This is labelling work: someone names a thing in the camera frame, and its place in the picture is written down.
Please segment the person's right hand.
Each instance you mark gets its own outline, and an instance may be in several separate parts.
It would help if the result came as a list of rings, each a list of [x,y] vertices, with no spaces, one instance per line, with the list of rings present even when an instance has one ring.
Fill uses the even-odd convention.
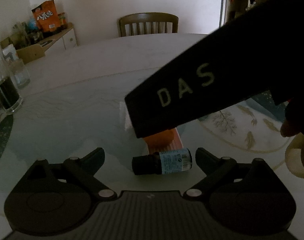
[[[292,137],[301,133],[304,136],[304,99],[297,98],[289,101],[285,108],[285,120],[281,126],[283,137]],[[300,153],[304,168],[304,142]]]

